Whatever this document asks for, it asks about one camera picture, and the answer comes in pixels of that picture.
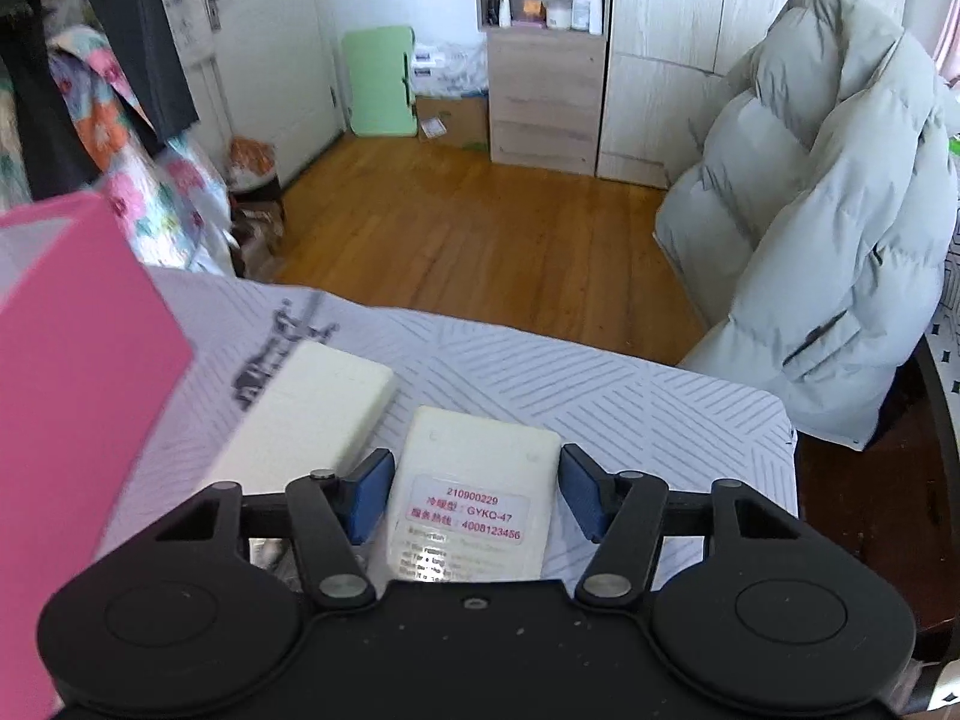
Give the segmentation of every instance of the pink box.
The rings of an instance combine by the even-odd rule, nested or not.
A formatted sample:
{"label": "pink box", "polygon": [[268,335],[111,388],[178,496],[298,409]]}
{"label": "pink box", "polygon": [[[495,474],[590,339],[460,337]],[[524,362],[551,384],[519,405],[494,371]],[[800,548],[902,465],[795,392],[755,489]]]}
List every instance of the pink box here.
{"label": "pink box", "polygon": [[193,353],[99,194],[0,217],[0,717],[49,717],[47,599],[97,551]]}

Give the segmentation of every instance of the orange flower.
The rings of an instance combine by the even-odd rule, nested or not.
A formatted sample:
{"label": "orange flower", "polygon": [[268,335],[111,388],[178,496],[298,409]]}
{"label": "orange flower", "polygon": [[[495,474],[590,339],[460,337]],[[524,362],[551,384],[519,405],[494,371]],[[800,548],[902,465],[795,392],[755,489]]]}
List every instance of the orange flower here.
{"label": "orange flower", "polygon": [[80,141],[100,170],[107,170],[114,154],[130,141],[120,106],[114,100],[95,101],[90,117],[75,124]]}

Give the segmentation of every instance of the green board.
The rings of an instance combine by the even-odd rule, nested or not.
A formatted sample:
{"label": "green board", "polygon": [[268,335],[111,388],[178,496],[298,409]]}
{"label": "green board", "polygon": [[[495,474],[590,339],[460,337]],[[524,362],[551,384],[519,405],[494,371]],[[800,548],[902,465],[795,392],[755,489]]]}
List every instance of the green board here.
{"label": "green board", "polygon": [[414,30],[383,26],[344,35],[344,61],[353,93],[350,129],[356,135],[416,135],[410,55]]}

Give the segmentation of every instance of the down jacket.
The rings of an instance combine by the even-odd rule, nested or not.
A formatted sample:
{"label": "down jacket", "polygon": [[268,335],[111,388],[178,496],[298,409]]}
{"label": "down jacket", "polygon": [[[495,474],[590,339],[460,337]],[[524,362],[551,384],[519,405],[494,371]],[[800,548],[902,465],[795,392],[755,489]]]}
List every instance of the down jacket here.
{"label": "down jacket", "polygon": [[710,327],[680,365],[862,449],[940,298],[960,106],[866,1],[789,0],[689,129],[699,162],[656,218]]}

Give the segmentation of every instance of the blue gripper pad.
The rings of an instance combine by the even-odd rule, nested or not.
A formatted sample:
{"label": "blue gripper pad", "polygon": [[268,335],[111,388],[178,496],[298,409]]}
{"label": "blue gripper pad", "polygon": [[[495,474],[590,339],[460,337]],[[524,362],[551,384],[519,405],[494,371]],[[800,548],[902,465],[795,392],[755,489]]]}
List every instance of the blue gripper pad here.
{"label": "blue gripper pad", "polygon": [[385,450],[373,452],[345,480],[352,487],[347,510],[341,522],[353,546],[365,544],[387,508],[390,486],[394,483],[394,456]]}
{"label": "blue gripper pad", "polygon": [[608,478],[608,474],[579,446],[565,445],[560,450],[560,492],[584,536],[596,543],[603,541],[614,517],[604,511],[600,478]]}

